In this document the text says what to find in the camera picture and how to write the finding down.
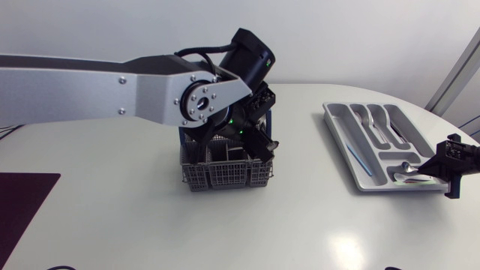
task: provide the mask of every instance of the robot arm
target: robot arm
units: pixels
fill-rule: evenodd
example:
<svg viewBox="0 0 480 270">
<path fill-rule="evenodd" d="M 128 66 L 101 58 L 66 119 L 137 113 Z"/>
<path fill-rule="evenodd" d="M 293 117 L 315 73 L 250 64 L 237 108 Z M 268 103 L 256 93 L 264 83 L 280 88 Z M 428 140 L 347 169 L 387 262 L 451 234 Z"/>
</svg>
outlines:
<svg viewBox="0 0 480 270">
<path fill-rule="evenodd" d="M 461 137 L 452 134 L 436 145 L 436 154 L 418 168 L 418 173 L 448 182 L 450 191 L 445 195 L 458 199 L 461 177 L 480 173 L 480 148 L 461 143 Z"/>
<path fill-rule="evenodd" d="M 215 67 L 206 53 L 222 52 Z M 208 64 L 181 57 L 191 53 Z M 278 143 L 256 125 L 275 103 L 263 82 L 274 63 L 272 51 L 241 28 L 227 46 L 126 63 L 0 55 L 0 126 L 138 116 L 183 127 L 203 145 L 215 134 L 242 141 L 266 162 Z"/>
</svg>

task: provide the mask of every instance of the black cable wire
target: black cable wire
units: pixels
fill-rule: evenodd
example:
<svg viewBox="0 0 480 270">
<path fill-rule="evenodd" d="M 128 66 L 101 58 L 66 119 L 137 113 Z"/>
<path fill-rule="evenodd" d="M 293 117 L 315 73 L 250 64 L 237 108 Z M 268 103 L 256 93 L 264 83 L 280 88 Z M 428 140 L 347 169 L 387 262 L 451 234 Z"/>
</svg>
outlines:
<svg viewBox="0 0 480 270">
<path fill-rule="evenodd" d="M 10 135 L 12 132 L 16 131 L 17 129 L 19 129 L 19 128 L 21 128 L 21 127 L 23 127 L 23 124 L 17 125 L 16 127 L 13 127 L 13 128 L 11 128 L 11 129 L 9 129 L 9 130 L 3 130 L 3 131 L 0 132 L 0 133 L 6 132 L 6 131 L 8 131 L 8 132 L 7 132 L 6 134 L 0 136 L 0 140 L 3 139 L 3 138 L 5 138 L 6 136 Z"/>
<path fill-rule="evenodd" d="M 13 130 L 13 128 L 9 128 L 7 130 L 2 130 L 2 131 L 0 131 L 0 133 L 4 133 L 4 132 L 7 132 L 7 131 L 11 131 L 11 130 Z"/>
<path fill-rule="evenodd" d="M 194 53 L 225 53 L 225 52 L 234 50 L 236 47 L 237 47 L 236 43 L 230 43 L 225 46 L 197 47 L 197 48 L 182 49 L 178 52 L 175 52 L 174 54 L 176 56 L 183 57 L 183 56 L 194 54 Z"/>
<path fill-rule="evenodd" d="M 475 117 L 475 118 L 473 118 L 472 120 L 468 121 L 467 123 L 462 124 L 462 125 L 461 125 L 460 127 L 458 127 L 458 128 L 463 128 L 464 126 L 466 126 L 466 125 L 470 124 L 471 122 L 475 121 L 478 117 L 480 117 L 480 115 L 477 116 L 477 117 Z"/>
<path fill-rule="evenodd" d="M 210 57 L 206 53 L 203 53 L 203 52 L 199 53 L 199 55 L 202 56 L 205 59 L 205 61 L 207 61 L 208 66 L 210 66 L 211 73 L 216 76 L 217 71 L 215 70 L 215 65 L 213 64 L 213 61 L 210 59 Z"/>
<path fill-rule="evenodd" d="M 75 270 L 75 268 L 66 266 L 66 265 L 60 265 L 60 266 L 55 266 L 52 268 L 48 268 L 47 270 Z"/>
<path fill-rule="evenodd" d="M 477 134 L 478 132 L 480 132 L 480 130 L 477 130 L 474 133 L 471 133 L 470 136 L 473 136 L 473 135 Z"/>
</svg>

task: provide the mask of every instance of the white wall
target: white wall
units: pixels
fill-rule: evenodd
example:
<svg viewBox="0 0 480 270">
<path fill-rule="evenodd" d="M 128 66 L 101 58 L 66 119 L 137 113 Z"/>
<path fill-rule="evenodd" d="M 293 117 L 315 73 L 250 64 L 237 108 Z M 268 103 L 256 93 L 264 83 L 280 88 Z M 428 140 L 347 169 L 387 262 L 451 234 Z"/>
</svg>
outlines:
<svg viewBox="0 0 480 270">
<path fill-rule="evenodd" d="M 270 83 L 359 86 L 424 106 L 479 14 L 478 0 L 2 0 L 0 53 L 123 62 L 227 44 L 241 26 L 276 55 Z"/>
</svg>

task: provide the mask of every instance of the cutlery tray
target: cutlery tray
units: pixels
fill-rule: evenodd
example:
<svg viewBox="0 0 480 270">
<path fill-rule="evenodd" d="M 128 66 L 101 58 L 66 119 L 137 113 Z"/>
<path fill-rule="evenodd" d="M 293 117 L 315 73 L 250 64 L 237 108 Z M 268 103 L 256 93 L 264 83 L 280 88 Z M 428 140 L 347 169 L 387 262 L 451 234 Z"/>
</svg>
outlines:
<svg viewBox="0 0 480 270">
<path fill-rule="evenodd" d="M 419 167 L 435 155 L 399 106 L 324 103 L 323 108 L 325 122 L 360 191 L 448 190 L 448 184 L 439 178 L 432 178 L 432 184 L 395 181 L 395 173 L 405 173 L 402 162 Z"/>
</svg>

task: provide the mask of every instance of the white table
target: white table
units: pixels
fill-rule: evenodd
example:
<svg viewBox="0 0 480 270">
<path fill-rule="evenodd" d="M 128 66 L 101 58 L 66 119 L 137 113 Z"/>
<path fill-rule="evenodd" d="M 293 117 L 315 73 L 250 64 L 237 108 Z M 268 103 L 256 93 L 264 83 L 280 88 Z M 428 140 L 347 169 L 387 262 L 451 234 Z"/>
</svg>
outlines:
<svg viewBox="0 0 480 270">
<path fill-rule="evenodd" d="M 399 104 L 434 146 L 458 133 L 405 101 L 342 85 L 271 85 L 280 141 L 267 187 L 191 193 L 175 127 L 139 118 L 33 124 L 0 172 L 61 173 L 4 269 L 479 269 L 480 175 L 460 199 L 362 193 L 322 103 Z"/>
</svg>

